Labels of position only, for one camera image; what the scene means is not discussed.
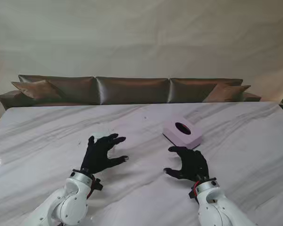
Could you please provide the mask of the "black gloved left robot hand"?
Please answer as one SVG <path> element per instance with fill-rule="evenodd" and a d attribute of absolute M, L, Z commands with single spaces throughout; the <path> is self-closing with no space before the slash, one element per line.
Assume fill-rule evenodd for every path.
<path fill-rule="evenodd" d="M 126 137 L 119 137 L 117 133 L 101 137 L 96 142 L 94 136 L 91 136 L 88 140 L 80 172 L 89 176 L 126 162 L 129 159 L 126 155 L 112 159 L 108 158 L 108 151 L 125 140 Z"/>

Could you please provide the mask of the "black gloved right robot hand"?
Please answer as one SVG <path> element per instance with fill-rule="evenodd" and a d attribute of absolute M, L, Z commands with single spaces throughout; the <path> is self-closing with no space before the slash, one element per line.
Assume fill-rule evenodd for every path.
<path fill-rule="evenodd" d="M 176 179 L 187 179 L 193 182 L 209 179 L 207 161 L 200 151 L 183 146 L 172 146 L 168 150 L 178 154 L 182 167 L 180 170 L 164 168 L 166 174 Z"/>

